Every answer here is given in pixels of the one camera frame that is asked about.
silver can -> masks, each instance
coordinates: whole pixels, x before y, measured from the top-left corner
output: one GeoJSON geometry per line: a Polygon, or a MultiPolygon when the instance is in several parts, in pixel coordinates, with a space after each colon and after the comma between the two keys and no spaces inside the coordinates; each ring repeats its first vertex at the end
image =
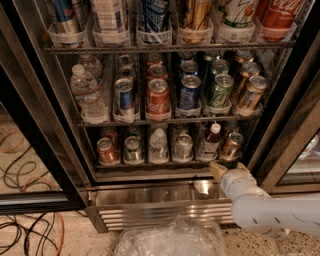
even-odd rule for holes
{"type": "Polygon", "coordinates": [[[127,161],[137,161],[143,159],[141,141],[137,137],[128,137],[124,142],[124,147],[125,159],[127,161]]]}
{"type": "Polygon", "coordinates": [[[188,134],[179,134],[174,143],[174,157],[188,159],[192,156],[193,141],[188,134]]]}

refrigerator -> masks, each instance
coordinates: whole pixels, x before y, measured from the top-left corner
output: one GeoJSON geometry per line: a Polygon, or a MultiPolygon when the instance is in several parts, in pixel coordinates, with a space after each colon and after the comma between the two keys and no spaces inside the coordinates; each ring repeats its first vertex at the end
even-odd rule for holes
{"type": "MultiPolygon", "coordinates": [[[[172,12],[173,42],[164,46],[137,45],[134,10],[127,45],[65,48],[53,45],[50,40],[51,22],[44,1],[1,1],[0,120],[14,123],[26,138],[24,148],[30,144],[32,157],[40,158],[45,169],[45,174],[39,171],[41,179],[24,180],[27,182],[24,186],[22,181],[21,184],[17,182],[18,175],[3,175],[17,186],[0,191],[1,214],[84,209],[97,232],[164,224],[177,215],[209,219],[219,224],[233,223],[231,201],[213,179],[209,163],[195,157],[188,162],[174,161],[170,135],[177,123],[188,124],[195,131],[204,122],[223,125],[236,120],[244,137],[241,157],[231,162],[217,159],[218,163],[235,168],[238,161],[242,162],[258,184],[275,197],[319,192],[319,156],[313,145],[320,128],[319,1],[304,1],[290,40],[272,43],[220,43],[213,37],[200,45],[177,44],[179,27],[172,12]],[[169,63],[170,76],[174,73],[171,64],[174,53],[234,52],[238,49],[255,52],[270,84],[257,114],[239,116],[230,110],[208,115],[201,110],[197,116],[179,116],[171,95],[170,118],[156,122],[148,119],[142,86],[145,79],[142,63],[146,54],[163,53],[169,63]],[[109,104],[110,120],[101,124],[83,121],[70,91],[71,68],[82,53],[102,57],[105,66],[109,87],[104,95],[109,104]],[[131,123],[118,120],[113,113],[111,86],[115,80],[116,58],[123,54],[134,56],[138,63],[137,80],[142,88],[138,94],[140,112],[131,123]],[[166,163],[155,164],[148,158],[149,133],[155,123],[168,127],[169,161],[166,163]],[[139,165],[130,165],[123,159],[126,129],[132,125],[143,129],[145,159],[139,165]],[[103,127],[116,127],[120,134],[120,163],[117,165],[99,162],[97,142],[103,127]],[[44,177],[56,186],[53,189],[46,186],[44,177]],[[43,186],[32,190],[31,185],[36,182],[43,186]]],[[[3,141],[18,136],[2,133],[3,141]]]]}

plastic bottle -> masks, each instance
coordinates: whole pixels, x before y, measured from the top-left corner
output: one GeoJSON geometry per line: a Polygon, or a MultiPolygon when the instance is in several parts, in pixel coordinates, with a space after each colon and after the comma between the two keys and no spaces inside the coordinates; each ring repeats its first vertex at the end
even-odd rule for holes
{"type": "Polygon", "coordinates": [[[220,142],[221,126],[212,124],[210,128],[204,131],[204,136],[198,148],[198,156],[208,160],[214,158],[220,142]]]}
{"type": "Polygon", "coordinates": [[[71,92],[81,107],[84,121],[88,123],[106,121],[105,106],[96,79],[80,64],[72,67],[72,73],[71,92]]]}
{"type": "Polygon", "coordinates": [[[84,69],[91,72],[97,79],[98,84],[102,81],[103,65],[100,60],[90,53],[80,54],[79,64],[84,66],[84,69]]]}
{"type": "Polygon", "coordinates": [[[169,160],[168,141],[164,130],[157,128],[150,136],[149,161],[160,164],[169,160]]]}

can label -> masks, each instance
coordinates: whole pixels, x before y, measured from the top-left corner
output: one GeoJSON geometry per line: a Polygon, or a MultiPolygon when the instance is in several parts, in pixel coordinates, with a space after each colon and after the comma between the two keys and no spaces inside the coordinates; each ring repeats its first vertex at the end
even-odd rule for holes
{"type": "Polygon", "coordinates": [[[258,0],[231,0],[223,8],[222,22],[233,28],[246,28],[251,24],[258,0]]]}

floor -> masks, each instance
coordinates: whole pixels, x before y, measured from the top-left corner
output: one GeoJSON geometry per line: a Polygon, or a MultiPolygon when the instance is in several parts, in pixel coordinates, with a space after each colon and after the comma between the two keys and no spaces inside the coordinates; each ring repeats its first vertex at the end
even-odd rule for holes
{"type": "MultiPolygon", "coordinates": [[[[60,256],[111,256],[119,242],[120,233],[110,232],[99,234],[91,225],[90,221],[82,216],[82,212],[64,212],[61,213],[64,222],[64,238],[60,256]]],[[[53,220],[53,214],[44,216],[50,223],[53,220]]],[[[0,227],[5,222],[11,221],[6,216],[0,216],[0,227]]],[[[17,221],[21,225],[29,228],[34,219],[26,216],[17,216],[17,221]]],[[[34,230],[39,233],[45,233],[47,224],[39,221],[34,230]]],[[[227,225],[221,227],[225,251],[228,256],[318,256],[320,255],[320,238],[311,237],[309,235],[291,232],[287,238],[281,241],[274,241],[265,238],[259,234],[253,234],[235,225],[227,225]]],[[[55,222],[49,238],[59,244],[61,234],[61,219],[55,216],[55,222]]],[[[3,246],[11,244],[16,237],[17,228],[8,226],[0,229],[1,252],[4,251],[3,246]]],[[[24,239],[26,235],[23,232],[20,240],[10,250],[3,255],[25,255],[24,239]]],[[[56,249],[46,241],[42,253],[42,246],[38,254],[37,247],[40,242],[39,235],[32,233],[30,235],[29,255],[55,255],[56,249]]]]}

